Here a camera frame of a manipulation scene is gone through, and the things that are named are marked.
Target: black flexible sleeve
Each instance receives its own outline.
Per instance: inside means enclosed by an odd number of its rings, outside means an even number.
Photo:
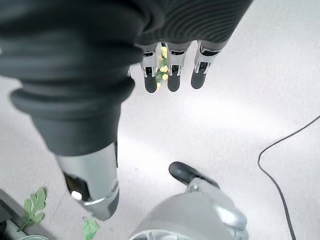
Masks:
[[[138,34],[161,24],[153,1],[0,0],[0,74],[18,78],[13,104],[31,115],[57,155],[96,152],[117,140],[132,92]]]

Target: artificial leaf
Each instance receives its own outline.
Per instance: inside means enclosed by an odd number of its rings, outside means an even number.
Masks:
[[[32,201],[33,206],[37,205],[38,199],[37,199],[37,196],[34,193],[30,194],[30,199]]]
[[[82,234],[85,236],[86,240],[91,240],[99,228],[99,225],[93,218],[84,218],[84,222],[82,223]]]
[[[37,211],[44,209],[46,200],[46,192],[40,188],[35,194],[30,195],[30,199],[24,201],[25,215],[22,217],[23,222],[19,227],[18,232],[25,227],[41,222],[45,214],[43,212],[36,214]]]
[[[36,192],[36,200],[32,200],[33,203],[33,213],[36,213],[36,211],[40,211],[42,209],[44,209],[45,207],[45,199],[46,199],[46,193],[45,190],[43,188],[40,188],[37,192]]]
[[[45,216],[45,214],[43,212],[40,212],[40,213],[32,216],[31,219],[35,224],[37,224],[44,218],[44,216]]]
[[[43,188],[40,188],[40,189],[36,192],[36,197],[37,197],[38,201],[44,203],[45,200],[46,200],[45,190],[44,190]]]
[[[38,201],[37,204],[33,207],[33,213],[40,211],[45,208],[45,203],[43,201]]]
[[[91,233],[91,234],[88,234],[87,236],[85,236],[85,240],[91,240],[94,238],[96,233]]]
[[[31,200],[30,199],[26,199],[24,201],[24,210],[28,215],[31,215]]]

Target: ribbed rubber cover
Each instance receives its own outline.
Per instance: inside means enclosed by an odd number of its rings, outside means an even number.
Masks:
[[[158,0],[165,14],[161,28],[145,32],[137,43],[226,42],[252,0]]]

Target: green object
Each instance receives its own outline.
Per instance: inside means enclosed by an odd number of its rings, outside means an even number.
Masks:
[[[27,226],[40,223],[45,214],[43,212],[37,212],[44,209],[45,205],[46,192],[45,189],[40,188],[36,193],[32,193],[30,195],[30,199],[28,198],[24,201],[24,216],[22,217],[23,223],[17,231],[20,232]]]
[[[83,217],[82,235],[85,236],[85,240],[93,239],[94,235],[96,234],[99,228],[100,226],[92,217],[91,218]]]
[[[161,55],[160,68],[164,67],[164,66],[168,66],[168,59]],[[166,72],[162,72],[162,71],[160,71],[160,69],[158,69],[158,71],[155,73],[155,79],[156,79],[157,83],[162,82],[162,76],[164,74],[169,74],[169,70]]]

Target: black cable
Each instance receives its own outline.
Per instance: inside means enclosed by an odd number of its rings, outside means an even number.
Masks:
[[[292,226],[292,223],[291,223],[291,219],[290,219],[290,215],[289,215],[289,210],[288,210],[288,206],[287,206],[287,203],[286,203],[286,199],[284,197],[284,194],[282,193],[281,191],[281,188],[279,187],[278,183],[276,182],[276,180],[266,171],[264,170],[261,165],[260,165],[260,160],[261,160],[261,156],[262,154],[267,151],[269,148],[273,147],[274,145],[278,144],[278,143],[281,143],[282,141],[296,135],[297,133],[301,132],[302,130],[306,129],[307,127],[309,127],[311,124],[313,124],[315,121],[317,121],[318,119],[320,119],[320,115],[317,116],[314,120],[312,120],[311,122],[309,122],[307,125],[305,125],[304,127],[300,128],[299,130],[295,131],[294,133],[291,133],[290,135],[288,136],[285,136],[284,138],[281,138],[280,140],[272,143],[271,145],[267,146],[264,150],[262,150],[258,156],[258,166],[259,168],[261,169],[262,172],[264,172],[264,174],[266,174],[270,179],[271,181],[273,182],[273,184],[276,186],[279,194],[280,194],[280,197],[281,197],[281,200],[282,200],[282,204],[283,204],[283,207],[284,207],[284,212],[285,212],[285,218],[286,218],[286,222],[288,224],[288,227],[289,227],[289,230],[290,230],[290,234],[291,234],[291,238],[292,240],[296,240],[296,235],[295,235],[295,231],[294,231],[294,228]]]

